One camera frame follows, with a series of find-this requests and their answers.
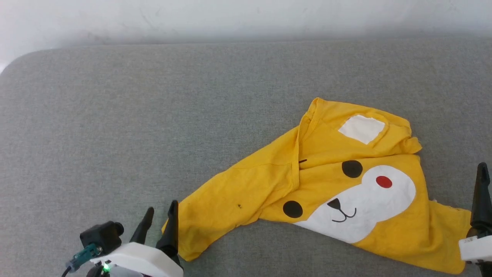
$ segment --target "yellow shirt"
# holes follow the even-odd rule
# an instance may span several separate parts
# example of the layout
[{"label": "yellow shirt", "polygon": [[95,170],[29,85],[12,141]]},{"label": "yellow shirt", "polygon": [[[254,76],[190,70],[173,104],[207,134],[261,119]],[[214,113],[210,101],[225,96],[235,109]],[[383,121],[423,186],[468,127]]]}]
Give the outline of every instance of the yellow shirt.
[{"label": "yellow shirt", "polygon": [[315,99],[299,126],[180,203],[179,254],[197,258],[232,229],[292,223],[391,259],[459,274],[470,211],[429,201],[407,120]]}]

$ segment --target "black oval spot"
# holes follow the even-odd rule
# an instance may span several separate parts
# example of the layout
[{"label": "black oval spot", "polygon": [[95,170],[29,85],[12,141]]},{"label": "black oval spot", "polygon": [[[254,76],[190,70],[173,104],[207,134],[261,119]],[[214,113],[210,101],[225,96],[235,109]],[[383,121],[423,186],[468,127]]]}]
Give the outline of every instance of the black oval spot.
[{"label": "black oval spot", "polygon": [[358,161],[345,161],[341,164],[341,169],[350,178],[357,178],[362,173],[362,165]]},{"label": "black oval spot", "polygon": [[301,204],[297,203],[296,201],[287,201],[283,205],[283,212],[288,217],[298,218],[303,215],[303,207],[301,207]]}]

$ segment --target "cartoon bear face print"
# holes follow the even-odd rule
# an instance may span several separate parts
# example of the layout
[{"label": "cartoon bear face print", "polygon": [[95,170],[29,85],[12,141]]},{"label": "cartoon bear face print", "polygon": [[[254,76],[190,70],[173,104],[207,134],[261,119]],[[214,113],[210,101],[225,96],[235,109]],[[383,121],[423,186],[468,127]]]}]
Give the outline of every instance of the cartoon bear face print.
[{"label": "cartoon bear face print", "polygon": [[[342,163],[348,178],[358,178],[363,167],[358,161]],[[368,169],[362,182],[320,205],[305,221],[295,225],[326,236],[356,243],[367,237],[377,222],[388,220],[405,211],[416,194],[412,179],[402,171],[386,165]],[[284,213],[301,217],[303,209],[297,201],[283,205]]]}]

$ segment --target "green led indicator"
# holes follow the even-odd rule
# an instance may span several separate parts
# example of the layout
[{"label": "green led indicator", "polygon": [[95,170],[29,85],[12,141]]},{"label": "green led indicator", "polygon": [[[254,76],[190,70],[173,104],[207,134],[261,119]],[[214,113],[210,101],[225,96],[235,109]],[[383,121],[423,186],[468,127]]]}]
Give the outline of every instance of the green led indicator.
[{"label": "green led indicator", "polygon": [[107,264],[104,264],[104,266],[102,266],[102,270],[104,270],[104,272],[108,273],[109,272],[109,266]]}]

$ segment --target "white background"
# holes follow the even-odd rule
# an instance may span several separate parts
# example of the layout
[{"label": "white background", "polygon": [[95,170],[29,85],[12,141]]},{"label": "white background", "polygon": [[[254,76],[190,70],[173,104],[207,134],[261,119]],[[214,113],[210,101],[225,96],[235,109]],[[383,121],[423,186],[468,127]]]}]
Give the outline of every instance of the white background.
[{"label": "white background", "polygon": [[73,45],[492,36],[492,0],[0,0],[0,72]]}]

